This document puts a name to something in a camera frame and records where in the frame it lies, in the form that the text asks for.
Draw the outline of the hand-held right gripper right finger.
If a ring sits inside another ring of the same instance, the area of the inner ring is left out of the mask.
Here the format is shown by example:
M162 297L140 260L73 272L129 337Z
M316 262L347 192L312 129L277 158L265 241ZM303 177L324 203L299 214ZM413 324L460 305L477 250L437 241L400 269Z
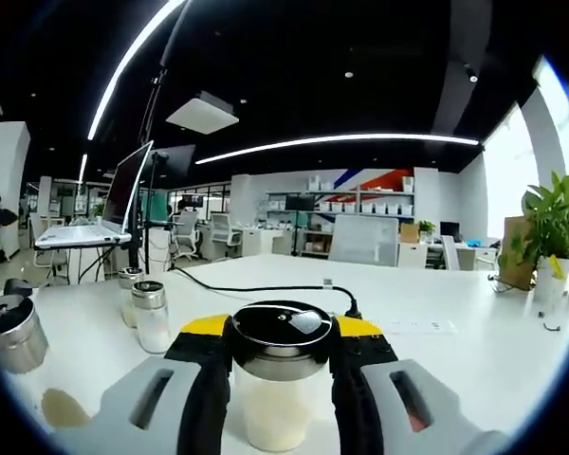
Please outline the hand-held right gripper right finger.
M508 437L482 430L459 396L417 362L396 357L374 324L337 315L330 356L343 454L502 454Z

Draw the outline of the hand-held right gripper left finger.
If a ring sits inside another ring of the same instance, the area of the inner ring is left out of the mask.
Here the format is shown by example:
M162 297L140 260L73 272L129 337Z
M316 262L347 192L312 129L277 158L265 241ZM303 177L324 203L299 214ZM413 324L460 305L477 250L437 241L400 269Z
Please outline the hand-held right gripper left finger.
M228 315L185 325L165 356L149 356L108 388L100 410L60 429L64 454L218 454L230 399Z

